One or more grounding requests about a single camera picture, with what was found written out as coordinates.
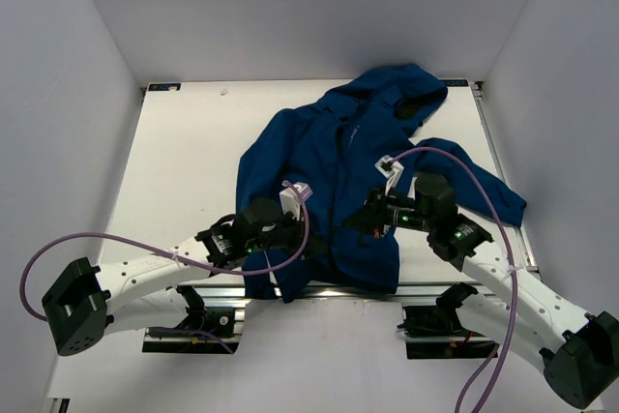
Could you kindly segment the blue hooded zip jacket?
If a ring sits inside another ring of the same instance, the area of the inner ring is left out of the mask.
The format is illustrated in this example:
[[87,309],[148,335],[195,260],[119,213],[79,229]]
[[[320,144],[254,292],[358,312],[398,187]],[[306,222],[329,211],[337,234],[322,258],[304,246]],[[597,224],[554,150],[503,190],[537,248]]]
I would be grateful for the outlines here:
[[398,188],[418,173],[444,176],[457,203],[520,226],[525,200],[473,163],[453,141],[427,138],[414,153],[411,136],[448,96],[446,84],[415,65],[377,68],[329,90],[316,103],[278,112],[239,161],[236,206],[277,199],[284,182],[305,183],[311,231],[326,245],[314,258],[255,252],[244,265],[249,298],[291,302],[313,281],[381,294],[398,288],[400,258],[393,233],[380,239],[344,226],[368,192],[384,183],[383,156],[399,157]]

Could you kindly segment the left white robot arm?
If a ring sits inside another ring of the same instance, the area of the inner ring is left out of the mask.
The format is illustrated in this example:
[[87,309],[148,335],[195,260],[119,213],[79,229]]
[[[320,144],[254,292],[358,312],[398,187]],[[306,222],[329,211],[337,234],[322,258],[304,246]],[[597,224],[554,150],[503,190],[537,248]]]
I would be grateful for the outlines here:
[[151,327],[185,335],[213,329],[225,338],[228,330],[209,317],[192,281],[239,274],[254,252],[281,251],[295,263],[327,247],[311,232],[305,207],[284,196],[280,202],[257,198],[170,249],[142,249],[142,257],[104,265],[79,258],[61,272],[42,298],[58,355],[81,353],[106,335]]

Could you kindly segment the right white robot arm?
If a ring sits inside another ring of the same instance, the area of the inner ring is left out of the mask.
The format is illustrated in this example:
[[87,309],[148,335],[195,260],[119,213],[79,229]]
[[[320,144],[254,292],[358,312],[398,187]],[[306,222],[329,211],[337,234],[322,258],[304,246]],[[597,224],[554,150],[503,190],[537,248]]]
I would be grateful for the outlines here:
[[423,231],[431,250],[494,295],[452,285],[436,305],[438,326],[500,340],[544,377],[568,405],[585,409],[618,378],[618,320],[566,300],[525,269],[511,265],[489,232],[459,212],[456,193],[440,175],[423,175],[408,197],[391,186],[370,192],[344,225],[375,238],[400,227]]

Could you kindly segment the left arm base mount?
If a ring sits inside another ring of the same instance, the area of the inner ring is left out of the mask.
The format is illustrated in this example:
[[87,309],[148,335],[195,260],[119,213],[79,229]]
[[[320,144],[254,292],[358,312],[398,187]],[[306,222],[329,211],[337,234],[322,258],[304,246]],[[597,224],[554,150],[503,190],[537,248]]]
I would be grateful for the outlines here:
[[239,289],[179,285],[165,290],[180,310],[170,323],[145,330],[150,354],[232,355],[238,349],[249,302]]

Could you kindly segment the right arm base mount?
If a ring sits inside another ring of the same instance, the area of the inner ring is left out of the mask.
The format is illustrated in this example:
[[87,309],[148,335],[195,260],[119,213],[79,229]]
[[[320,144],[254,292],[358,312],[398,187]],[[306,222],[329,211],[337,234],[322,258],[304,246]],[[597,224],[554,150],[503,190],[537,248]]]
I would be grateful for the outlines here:
[[398,330],[405,338],[408,360],[483,359],[497,347],[491,339],[465,329],[456,310],[464,299],[477,296],[470,284],[457,283],[439,295],[433,305],[406,306]]

